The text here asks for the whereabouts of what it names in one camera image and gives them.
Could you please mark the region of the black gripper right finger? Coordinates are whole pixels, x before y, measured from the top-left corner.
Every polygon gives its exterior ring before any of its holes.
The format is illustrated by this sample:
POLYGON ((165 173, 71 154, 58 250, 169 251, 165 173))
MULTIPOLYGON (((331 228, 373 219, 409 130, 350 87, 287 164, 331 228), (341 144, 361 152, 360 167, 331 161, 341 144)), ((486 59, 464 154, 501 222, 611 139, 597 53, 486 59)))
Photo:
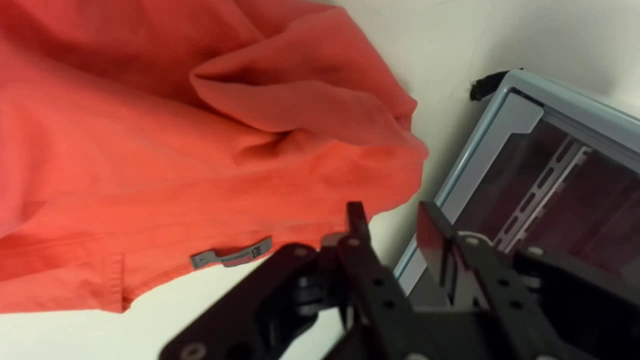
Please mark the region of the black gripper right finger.
POLYGON ((428 360, 640 360, 638 290, 573 255, 503 254, 417 206, 417 250, 444 305, 426 309, 428 360))

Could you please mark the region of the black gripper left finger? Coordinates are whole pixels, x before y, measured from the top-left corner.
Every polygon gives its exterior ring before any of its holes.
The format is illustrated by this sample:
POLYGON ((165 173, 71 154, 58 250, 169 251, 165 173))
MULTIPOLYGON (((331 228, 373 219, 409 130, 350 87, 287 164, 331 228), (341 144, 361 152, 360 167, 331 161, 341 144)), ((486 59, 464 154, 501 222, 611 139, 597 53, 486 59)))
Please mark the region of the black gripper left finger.
POLYGON ((157 360, 282 360, 323 309, 343 334, 321 360, 428 360, 402 287, 375 257, 361 202, 345 204, 348 229, 319 250, 275 250, 169 338, 157 360))

